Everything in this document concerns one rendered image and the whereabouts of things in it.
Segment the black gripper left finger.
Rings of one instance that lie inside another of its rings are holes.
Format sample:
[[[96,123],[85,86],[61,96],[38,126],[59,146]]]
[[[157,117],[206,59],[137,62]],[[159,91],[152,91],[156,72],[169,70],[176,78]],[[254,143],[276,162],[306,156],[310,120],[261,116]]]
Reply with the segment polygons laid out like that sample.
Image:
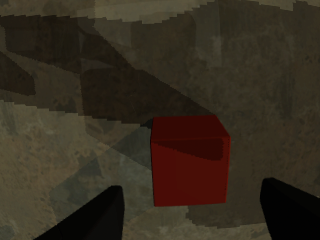
[[[123,240],[124,193],[111,185],[35,240]]]

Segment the red cube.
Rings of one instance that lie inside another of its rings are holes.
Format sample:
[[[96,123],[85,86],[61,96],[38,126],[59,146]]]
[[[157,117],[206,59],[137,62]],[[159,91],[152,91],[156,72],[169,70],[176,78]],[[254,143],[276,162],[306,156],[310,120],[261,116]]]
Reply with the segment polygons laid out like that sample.
[[[155,207],[227,203],[231,137],[216,115],[153,117]]]

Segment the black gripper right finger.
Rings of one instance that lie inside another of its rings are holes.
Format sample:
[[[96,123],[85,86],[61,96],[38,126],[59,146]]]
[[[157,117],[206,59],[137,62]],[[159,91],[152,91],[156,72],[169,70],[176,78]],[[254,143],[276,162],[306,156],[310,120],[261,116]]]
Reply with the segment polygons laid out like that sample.
[[[319,197],[265,177],[260,204],[272,240],[320,240]]]

